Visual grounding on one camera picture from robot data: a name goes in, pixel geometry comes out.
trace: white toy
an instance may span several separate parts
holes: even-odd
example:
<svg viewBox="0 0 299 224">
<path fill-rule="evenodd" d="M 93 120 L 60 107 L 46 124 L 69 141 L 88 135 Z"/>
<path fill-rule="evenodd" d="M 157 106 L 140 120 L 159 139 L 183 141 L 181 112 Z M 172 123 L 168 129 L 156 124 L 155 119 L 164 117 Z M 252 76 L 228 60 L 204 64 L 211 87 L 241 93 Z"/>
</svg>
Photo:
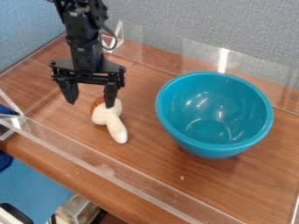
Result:
<svg viewBox="0 0 299 224">
<path fill-rule="evenodd" d="M 104 98 L 99 97 L 91 106 L 91 120 L 97 125 L 107 125 L 108 133 L 119 144 L 127 142 L 127 127 L 120 121 L 121 101 L 116 99 L 115 107 L 107 108 Z"/>
</svg>

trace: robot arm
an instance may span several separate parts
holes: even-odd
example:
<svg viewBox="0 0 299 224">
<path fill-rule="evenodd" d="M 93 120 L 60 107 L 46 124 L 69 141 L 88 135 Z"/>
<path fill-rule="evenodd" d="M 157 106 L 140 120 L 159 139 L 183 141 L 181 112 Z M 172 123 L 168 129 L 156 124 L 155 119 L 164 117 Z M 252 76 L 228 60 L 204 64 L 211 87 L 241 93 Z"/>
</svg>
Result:
<svg viewBox="0 0 299 224">
<path fill-rule="evenodd" d="M 65 100 L 79 98 L 79 83 L 104 85 L 107 108 L 113 107 L 117 90 L 125 85 L 125 68 L 109 62 L 103 54 L 99 30 L 113 32 L 105 26 L 108 7 L 101 0 L 53 0 L 60 20 L 65 25 L 70 59 L 50 61 L 52 78 Z"/>
</svg>

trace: wooden table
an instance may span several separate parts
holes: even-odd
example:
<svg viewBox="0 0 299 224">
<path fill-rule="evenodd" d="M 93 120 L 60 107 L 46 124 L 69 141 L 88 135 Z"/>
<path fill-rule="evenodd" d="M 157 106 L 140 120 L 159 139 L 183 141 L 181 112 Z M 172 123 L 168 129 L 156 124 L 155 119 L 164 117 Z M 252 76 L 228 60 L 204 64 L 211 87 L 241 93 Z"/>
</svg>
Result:
<svg viewBox="0 0 299 224">
<path fill-rule="evenodd" d="M 141 56 L 132 51 L 140 47 Z M 127 87 L 119 92 L 124 104 L 121 118 L 129 134 L 127 144 L 116 144 L 105 128 L 95 126 L 89 120 L 89 105 L 101 95 L 103 87 L 81 85 L 75 106 L 65 102 L 57 92 L 46 65 L 49 60 L 69 55 L 62 38 L 4 73 L 0 87 L 34 121 L 240 221 L 289 223 L 297 197 L 297 116 L 275 109 L 273 128 L 249 150 L 221 160 L 196 157 L 179 148 L 165 133 L 155 115 L 155 97 L 175 74 L 191 70 L 215 70 L 215 66 L 129 41 L 116 54 L 131 58 L 113 54 L 107 56 L 127 68 Z M 297 112 L 296 90 L 231 72 L 263 88 L 275 106 Z M 1 149 L 123 221 L 137 224 L 184 223 L 176 215 L 18 134 L 1 142 Z M 83 159 L 92 161 L 89 155 Z"/>
</svg>

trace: bowl rim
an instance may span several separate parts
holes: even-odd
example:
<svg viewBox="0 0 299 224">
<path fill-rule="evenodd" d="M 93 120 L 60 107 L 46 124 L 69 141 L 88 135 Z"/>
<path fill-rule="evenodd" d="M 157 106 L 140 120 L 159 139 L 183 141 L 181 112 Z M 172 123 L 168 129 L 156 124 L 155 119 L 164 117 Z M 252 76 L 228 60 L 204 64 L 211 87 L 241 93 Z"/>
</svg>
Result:
<svg viewBox="0 0 299 224">
<path fill-rule="evenodd" d="M 247 85 L 260 96 L 260 99 L 263 100 L 263 103 L 265 104 L 265 122 L 264 126 L 260 129 L 260 131 L 245 141 L 240 143 L 227 143 L 227 144 L 216 144 L 216 143 L 204 143 L 201 141 L 197 141 L 188 136 L 185 136 L 167 121 L 163 113 L 163 104 L 161 104 L 161 99 L 163 99 L 163 94 L 167 88 L 169 88 L 177 81 L 191 78 L 192 76 L 199 76 L 199 75 L 220 75 L 225 76 L 227 78 L 241 82 L 244 85 Z M 168 130 L 171 132 L 171 135 L 173 135 L 175 138 L 179 140 L 183 140 L 187 144 L 193 145 L 196 147 L 204 148 L 205 151 L 233 151 L 237 150 L 239 148 L 247 148 L 255 143 L 257 143 L 264 136 L 267 135 L 267 132 L 271 130 L 272 124 L 273 124 L 273 109 L 269 100 L 267 99 L 265 94 L 261 92 L 261 90 L 247 80 L 239 78 L 237 76 L 229 74 L 229 73 L 219 73 L 219 72 L 212 72 L 212 71 L 200 71 L 200 72 L 191 72 L 179 75 L 175 77 L 172 80 L 169 80 L 164 85 L 163 88 L 160 89 L 156 99 L 155 99 L 155 112 L 157 114 L 157 118 Z"/>
</svg>

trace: teal bowl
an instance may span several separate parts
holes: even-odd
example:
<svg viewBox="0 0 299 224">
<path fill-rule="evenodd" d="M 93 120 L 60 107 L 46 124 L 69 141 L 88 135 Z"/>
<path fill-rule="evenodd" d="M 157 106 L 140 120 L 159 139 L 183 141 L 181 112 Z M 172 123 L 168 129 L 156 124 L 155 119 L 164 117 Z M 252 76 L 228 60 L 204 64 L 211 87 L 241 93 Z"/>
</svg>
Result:
<svg viewBox="0 0 299 224">
<path fill-rule="evenodd" d="M 273 123 L 263 92 L 227 73 L 177 76 L 163 86 L 155 109 L 177 144 L 204 158 L 237 155 L 264 138 Z"/>
</svg>

